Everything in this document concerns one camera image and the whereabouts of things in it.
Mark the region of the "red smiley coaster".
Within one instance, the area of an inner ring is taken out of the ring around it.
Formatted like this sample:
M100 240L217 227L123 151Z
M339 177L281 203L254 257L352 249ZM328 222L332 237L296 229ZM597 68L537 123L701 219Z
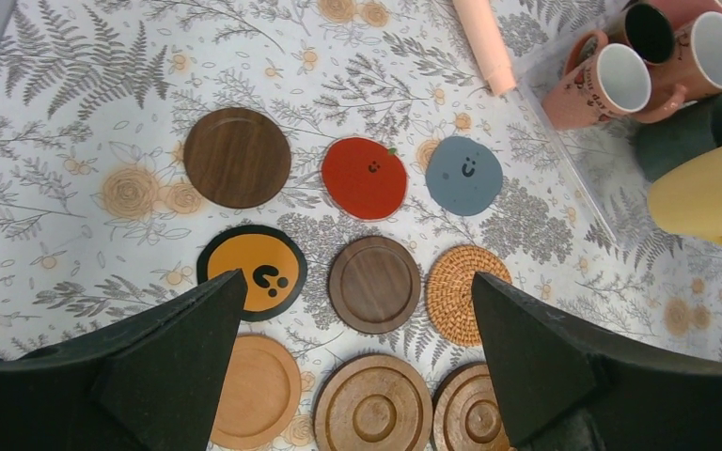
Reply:
M365 221L394 214L408 185L397 150L360 136L341 138L327 147L321 176L334 204Z

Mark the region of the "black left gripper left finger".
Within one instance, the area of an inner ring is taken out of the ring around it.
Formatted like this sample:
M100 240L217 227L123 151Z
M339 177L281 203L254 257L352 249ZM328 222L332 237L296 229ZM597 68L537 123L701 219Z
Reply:
M95 332L0 359L0 450L202 450L247 284L225 272Z

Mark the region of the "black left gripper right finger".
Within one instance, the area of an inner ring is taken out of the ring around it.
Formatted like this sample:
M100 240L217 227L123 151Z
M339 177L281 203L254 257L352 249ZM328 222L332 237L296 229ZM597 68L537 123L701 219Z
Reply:
M515 448L722 450L722 363L608 331L487 272L471 291Z

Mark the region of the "black mug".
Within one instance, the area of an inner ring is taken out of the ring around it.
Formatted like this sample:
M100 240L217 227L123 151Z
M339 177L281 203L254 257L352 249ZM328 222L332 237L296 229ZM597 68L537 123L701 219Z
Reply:
M673 56L674 30L666 14L648 3L627 6L605 29L613 42L631 47L648 65L661 65Z

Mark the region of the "brown ceramic saucer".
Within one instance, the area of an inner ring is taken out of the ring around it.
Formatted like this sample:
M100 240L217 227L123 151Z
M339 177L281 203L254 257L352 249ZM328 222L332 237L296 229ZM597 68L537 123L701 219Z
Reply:
M323 384L313 410L319 450L424 450L432 433L427 383L410 364L358 356Z
M439 384L433 406L436 450L512 449L489 368L483 362L451 371Z

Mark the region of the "yellow mug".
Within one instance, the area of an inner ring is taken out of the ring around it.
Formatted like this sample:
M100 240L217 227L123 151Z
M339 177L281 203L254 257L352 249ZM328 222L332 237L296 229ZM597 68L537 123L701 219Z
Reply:
M655 224L667 233L722 246L722 147L654 182L647 204Z

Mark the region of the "dark green mug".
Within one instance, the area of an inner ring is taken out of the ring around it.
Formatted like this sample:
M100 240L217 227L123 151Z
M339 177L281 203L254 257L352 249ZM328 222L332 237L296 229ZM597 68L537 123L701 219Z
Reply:
M634 154L645 180L654 182L681 164L719 147L722 93L639 128Z

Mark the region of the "orange black smiley coaster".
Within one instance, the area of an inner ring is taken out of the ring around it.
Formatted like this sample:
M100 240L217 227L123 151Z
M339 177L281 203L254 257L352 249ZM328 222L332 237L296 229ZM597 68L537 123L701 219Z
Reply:
M216 235L198 256L197 282L232 270L242 271L247 284L242 320L249 322L289 310L307 279L300 247L283 231L266 225L238 225Z

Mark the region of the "dark walnut coaster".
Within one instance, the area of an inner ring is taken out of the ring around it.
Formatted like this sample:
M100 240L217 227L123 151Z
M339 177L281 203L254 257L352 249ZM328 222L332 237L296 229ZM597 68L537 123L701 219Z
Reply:
M421 279L411 254L396 241L368 236L335 257L328 295L338 317L364 334L392 332L415 312Z
M185 173L212 203L249 209L271 200L291 169L287 137L267 116L241 107L208 113L189 131Z

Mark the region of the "light brown round coaster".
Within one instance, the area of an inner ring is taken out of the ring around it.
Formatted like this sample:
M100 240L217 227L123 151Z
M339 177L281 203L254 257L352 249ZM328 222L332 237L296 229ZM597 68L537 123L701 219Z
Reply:
M300 403L299 367L279 342L262 334L237 337L211 441L231 449L262 446L278 436Z

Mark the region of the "woven rattan coaster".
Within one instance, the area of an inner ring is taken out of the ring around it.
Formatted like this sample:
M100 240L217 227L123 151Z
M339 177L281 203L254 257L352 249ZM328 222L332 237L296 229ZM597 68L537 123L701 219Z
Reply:
M472 283L477 272L487 272L511 283L510 271L492 252L475 245L458 245L433 263L426 285L429 318L438 333L453 344L481 344Z

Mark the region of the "blue-grey smiley coaster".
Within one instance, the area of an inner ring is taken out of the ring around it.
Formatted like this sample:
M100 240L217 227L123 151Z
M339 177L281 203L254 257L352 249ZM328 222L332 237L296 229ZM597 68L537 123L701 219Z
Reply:
M484 212L504 184L502 166L494 154L463 136L450 136L438 144L425 178L432 199L459 216Z

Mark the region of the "small pink patterned mug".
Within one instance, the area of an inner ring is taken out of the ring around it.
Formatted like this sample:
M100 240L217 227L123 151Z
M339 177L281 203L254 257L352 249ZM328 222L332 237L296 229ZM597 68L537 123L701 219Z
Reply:
M574 45L564 76L541 107L555 130L567 131L636 113L650 95L651 78L638 53L594 29Z

